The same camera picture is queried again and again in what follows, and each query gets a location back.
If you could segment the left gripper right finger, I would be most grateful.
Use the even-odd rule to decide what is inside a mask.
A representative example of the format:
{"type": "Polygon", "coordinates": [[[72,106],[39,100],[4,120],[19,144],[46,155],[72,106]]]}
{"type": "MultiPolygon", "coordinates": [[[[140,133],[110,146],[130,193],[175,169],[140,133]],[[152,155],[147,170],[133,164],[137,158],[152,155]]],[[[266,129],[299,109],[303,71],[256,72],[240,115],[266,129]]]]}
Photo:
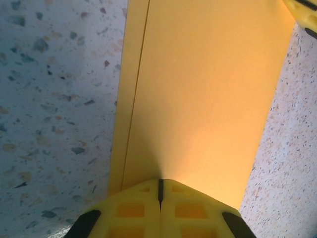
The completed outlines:
{"type": "Polygon", "coordinates": [[[172,179],[160,180],[163,238],[254,238],[235,208],[172,179]]]}

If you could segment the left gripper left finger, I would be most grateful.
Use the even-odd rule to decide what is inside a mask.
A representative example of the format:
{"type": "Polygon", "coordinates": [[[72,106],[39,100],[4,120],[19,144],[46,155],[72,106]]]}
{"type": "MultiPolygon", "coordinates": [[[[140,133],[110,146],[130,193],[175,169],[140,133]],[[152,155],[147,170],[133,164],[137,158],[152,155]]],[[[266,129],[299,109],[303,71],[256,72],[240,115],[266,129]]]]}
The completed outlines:
{"type": "Polygon", "coordinates": [[[72,238],[161,237],[161,180],[150,179],[86,210],[70,228],[72,238]]]}

